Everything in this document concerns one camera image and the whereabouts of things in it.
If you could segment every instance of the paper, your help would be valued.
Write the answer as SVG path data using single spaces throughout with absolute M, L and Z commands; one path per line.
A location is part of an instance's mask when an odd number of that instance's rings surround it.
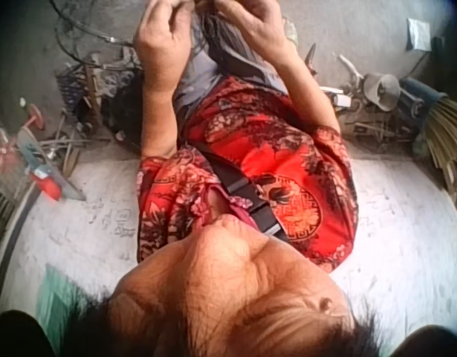
M 414 50 L 431 52 L 430 24 L 408 19 L 409 41 Z

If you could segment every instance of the woman's left hand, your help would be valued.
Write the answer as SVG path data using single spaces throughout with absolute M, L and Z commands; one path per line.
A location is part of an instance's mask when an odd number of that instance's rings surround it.
M 134 38 L 146 90 L 172 97 L 189 60 L 194 2 L 149 0 Z

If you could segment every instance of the gray pants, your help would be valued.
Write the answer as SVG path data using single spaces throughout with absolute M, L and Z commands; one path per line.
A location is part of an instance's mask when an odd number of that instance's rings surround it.
M 288 93 L 277 73 L 219 16 L 194 16 L 192 54 L 174 96 L 179 130 L 200 102 L 226 76 Z

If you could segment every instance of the floral pattern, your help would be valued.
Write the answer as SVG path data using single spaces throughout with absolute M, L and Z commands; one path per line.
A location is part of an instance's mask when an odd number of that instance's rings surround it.
M 240 166 L 292 246 L 330 272 L 350 255 L 357 229 L 349 157 L 335 130 L 302 132 L 294 123 L 299 117 L 288 97 L 230 77 L 198 107 L 184 134 Z M 221 189 L 210 164 L 190 146 L 170 159 L 145 159 L 137 183 L 139 261 L 210 222 L 207 191 Z M 233 214 L 246 218 L 251 202 L 225 199 Z

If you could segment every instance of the woman's right hand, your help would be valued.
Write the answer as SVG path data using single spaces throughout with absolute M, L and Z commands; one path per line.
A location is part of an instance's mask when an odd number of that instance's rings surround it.
M 273 67 L 285 65 L 296 55 L 286 38 L 277 0 L 215 0 L 215 6 Z

